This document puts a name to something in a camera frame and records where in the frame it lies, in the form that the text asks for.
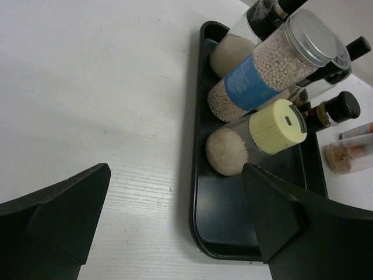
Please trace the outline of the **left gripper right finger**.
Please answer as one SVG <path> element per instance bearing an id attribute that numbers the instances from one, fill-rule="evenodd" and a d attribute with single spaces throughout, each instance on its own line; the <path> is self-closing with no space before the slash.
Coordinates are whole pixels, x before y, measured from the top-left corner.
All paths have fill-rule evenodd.
<path id="1" fill-rule="evenodd" d="M 371 279 L 372 212 L 321 197 L 261 167 L 242 179 L 273 279 Z"/>

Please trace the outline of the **pink cap spice jar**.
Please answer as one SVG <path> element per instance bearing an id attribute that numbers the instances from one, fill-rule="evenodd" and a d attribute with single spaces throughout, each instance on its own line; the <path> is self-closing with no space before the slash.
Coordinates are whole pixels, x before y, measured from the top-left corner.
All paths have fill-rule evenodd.
<path id="1" fill-rule="evenodd" d="M 334 141 L 324 147 L 329 167 L 337 174 L 360 172 L 372 167 L 372 134 Z"/>

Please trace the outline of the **yellow cap spice jar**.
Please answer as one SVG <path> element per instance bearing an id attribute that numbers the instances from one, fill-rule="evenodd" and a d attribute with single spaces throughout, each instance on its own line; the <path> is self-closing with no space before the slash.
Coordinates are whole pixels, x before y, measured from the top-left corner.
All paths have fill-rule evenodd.
<path id="1" fill-rule="evenodd" d="M 215 130 L 206 140 L 205 154 L 219 174 L 235 176 L 242 172 L 244 164 L 258 165 L 304 142 L 306 137 L 307 126 L 299 109 L 279 99 Z"/>

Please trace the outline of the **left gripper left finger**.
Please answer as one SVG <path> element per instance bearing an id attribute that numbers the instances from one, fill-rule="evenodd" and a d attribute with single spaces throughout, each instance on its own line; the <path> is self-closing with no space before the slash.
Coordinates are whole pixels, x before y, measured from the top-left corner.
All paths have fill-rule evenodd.
<path id="1" fill-rule="evenodd" d="M 111 170 L 99 163 L 1 204 L 1 279 L 77 279 L 86 264 Z"/>

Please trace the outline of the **small black cap spice jar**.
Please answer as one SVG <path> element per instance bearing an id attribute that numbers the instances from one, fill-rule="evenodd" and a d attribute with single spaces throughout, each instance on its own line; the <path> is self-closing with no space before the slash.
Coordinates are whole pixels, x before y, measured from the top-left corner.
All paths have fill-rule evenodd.
<path id="1" fill-rule="evenodd" d="M 336 97 L 302 112 L 307 132 L 310 134 L 356 119 L 360 114 L 358 100 L 348 91 L 342 91 Z"/>

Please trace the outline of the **black cap brown spice bottle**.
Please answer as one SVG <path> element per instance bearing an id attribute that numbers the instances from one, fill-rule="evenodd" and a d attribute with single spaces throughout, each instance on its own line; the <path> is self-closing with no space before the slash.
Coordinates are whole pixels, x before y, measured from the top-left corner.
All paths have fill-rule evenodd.
<path id="1" fill-rule="evenodd" d="M 367 54 L 371 51 L 370 43 L 363 36 L 355 39 L 350 44 L 346 45 L 346 47 L 347 47 L 347 50 L 350 54 L 351 62 L 357 60 L 358 58 L 362 57 L 363 55 L 365 55 L 365 54 Z M 330 82 L 333 85 L 332 88 L 334 88 L 338 83 L 347 79 L 351 74 L 352 74 L 352 66 L 350 66 L 350 68 L 348 70 L 341 71 L 341 72 L 327 78 L 326 80 L 328 82 Z M 306 90 L 304 90 L 301 93 L 300 98 L 298 97 L 297 100 L 296 100 L 297 102 L 294 103 L 294 104 L 297 107 L 300 107 L 300 106 L 304 105 L 305 103 L 308 103 L 309 101 L 306 101 L 304 103 L 306 97 L 307 97 L 307 92 L 306 92 Z"/>

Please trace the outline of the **black rectangular tray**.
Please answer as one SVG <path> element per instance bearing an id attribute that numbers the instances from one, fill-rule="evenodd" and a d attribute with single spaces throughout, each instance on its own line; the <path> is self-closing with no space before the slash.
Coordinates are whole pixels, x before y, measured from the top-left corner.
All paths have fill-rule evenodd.
<path id="1" fill-rule="evenodd" d="M 189 228 L 200 251 L 211 258 L 261 261 L 241 175 L 222 176 L 205 155 L 208 136 L 223 126 L 207 105 L 207 94 L 218 82 L 210 69 L 209 55 L 227 32 L 228 27 L 216 21 L 205 22 L 199 31 Z M 315 134 L 264 160 L 261 167 L 300 188 L 328 197 Z"/>

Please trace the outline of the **grey grinder cap salt jar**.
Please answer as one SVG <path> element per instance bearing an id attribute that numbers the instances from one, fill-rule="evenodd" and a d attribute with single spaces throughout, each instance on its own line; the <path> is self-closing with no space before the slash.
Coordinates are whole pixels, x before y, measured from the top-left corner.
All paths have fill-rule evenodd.
<path id="1" fill-rule="evenodd" d="M 288 89 L 290 94 L 288 98 L 289 101 L 296 103 L 297 98 L 300 98 L 300 95 L 304 90 L 307 92 L 307 97 L 305 98 L 304 103 L 318 97 L 333 87 L 333 85 L 326 80 L 327 78 L 350 68 L 351 58 L 345 43 L 336 33 L 332 32 L 332 35 L 334 36 L 336 43 L 336 57 L 324 67 L 318 68 L 318 70 L 313 74 L 290 87 Z"/>

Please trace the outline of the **silver cap blue label jar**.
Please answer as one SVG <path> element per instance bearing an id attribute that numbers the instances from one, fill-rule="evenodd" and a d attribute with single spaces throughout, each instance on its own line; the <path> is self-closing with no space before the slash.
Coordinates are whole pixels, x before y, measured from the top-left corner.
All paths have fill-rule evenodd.
<path id="1" fill-rule="evenodd" d="M 257 109 L 336 57 L 333 33 L 313 12 L 300 9 L 214 85 L 210 111 L 229 123 Z"/>

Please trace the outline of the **black cap white powder bottle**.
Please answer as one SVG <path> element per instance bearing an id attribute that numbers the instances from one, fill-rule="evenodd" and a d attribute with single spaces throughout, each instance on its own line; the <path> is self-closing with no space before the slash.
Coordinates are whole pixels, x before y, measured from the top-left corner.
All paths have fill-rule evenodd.
<path id="1" fill-rule="evenodd" d="M 306 0 L 256 1 L 210 54 L 215 74 L 225 77 L 305 3 Z"/>

